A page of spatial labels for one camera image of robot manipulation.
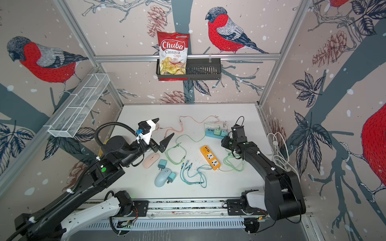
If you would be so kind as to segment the teal charger plug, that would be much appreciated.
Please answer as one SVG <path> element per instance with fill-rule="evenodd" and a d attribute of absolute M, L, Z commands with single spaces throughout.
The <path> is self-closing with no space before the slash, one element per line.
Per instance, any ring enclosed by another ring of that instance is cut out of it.
<path fill-rule="evenodd" d="M 177 175 L 174 172 L 170 173 L 169 176 L 167 177 L 167 183 L 173 183 L 176 177 Z"/>
<path fill-rule="evenodd" d="M 158 168 L 159 168 L 159 170 L 165 169 L 166 166 L 167 166 L 167 161 L 164 160 L 164 159 L 161 159 L 161 160 L 159 161 L 159 163 L 158 163 Z"/>

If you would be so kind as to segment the orange power strip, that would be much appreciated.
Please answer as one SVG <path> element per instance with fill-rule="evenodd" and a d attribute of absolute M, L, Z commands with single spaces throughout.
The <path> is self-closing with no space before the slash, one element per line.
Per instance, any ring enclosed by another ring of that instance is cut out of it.
<path fill-rule="evenodd" d="M 214 171 L 220 168 L 220 162 L 208 146 L 201 147 L 200 151 Z"/>

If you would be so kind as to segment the light blue computer mouse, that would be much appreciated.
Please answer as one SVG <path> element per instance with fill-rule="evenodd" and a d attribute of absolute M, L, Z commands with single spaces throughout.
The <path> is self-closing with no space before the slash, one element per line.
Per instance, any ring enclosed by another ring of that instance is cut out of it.
<path fill-rule="evenodd" d="M 172 171 L 169 168 L 164 168 L 156 177 L 154 184 L 156 187 L 162 187 L 167 181 Z"/>

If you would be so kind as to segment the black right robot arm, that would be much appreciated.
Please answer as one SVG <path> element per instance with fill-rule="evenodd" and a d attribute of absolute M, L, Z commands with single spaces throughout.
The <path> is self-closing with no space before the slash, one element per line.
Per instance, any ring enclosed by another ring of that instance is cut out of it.
<path fill-rule="evenodd" d="M 235 124 L 230 134 L 221 141 L 221 146 L 249 163 L 263 178 L 263 191 L 252 190 L 241 196 L 244 211 L 266 210 L 275 220 L 302 216 L 306 213 L 304 196 L 299 177 L 293 171 L 286 171 L 269 160 L 254 143 L 247 140 L 243 125 Z"/>

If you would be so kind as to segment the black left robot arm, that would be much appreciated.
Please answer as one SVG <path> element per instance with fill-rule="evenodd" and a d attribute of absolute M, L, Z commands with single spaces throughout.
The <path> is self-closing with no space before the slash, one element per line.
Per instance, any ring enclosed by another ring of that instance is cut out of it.
<path fill-rule="evenodd" d="M 67 238 L 99 219 L 116 215 L 127 216 L 135 209 L 126 191 L 118 191 L 111 198 L 91 208 L 76 212 L 90 198 L 110 187 L 125 174 L 125 167 L 144 157 L 148 150 L 163 153 L 174 134 L 159 143 L 152 139 L 158 118 L 139 122 L 138 130 L 120 122 L 99 126 L 94 134 L 103 155 L 96 157 L 80 174 L 75 185 L 49 205 L 33 214 L 23 213 L 15 219 L 16 231 L 8 238 L 21 236 L 22 241 L 65 241 Z M 136 140 L 129 144 L 122 136 L 113 136 L 106 143 L 99 132 L 108 126 L 119 126 L 131 132 Z"/>

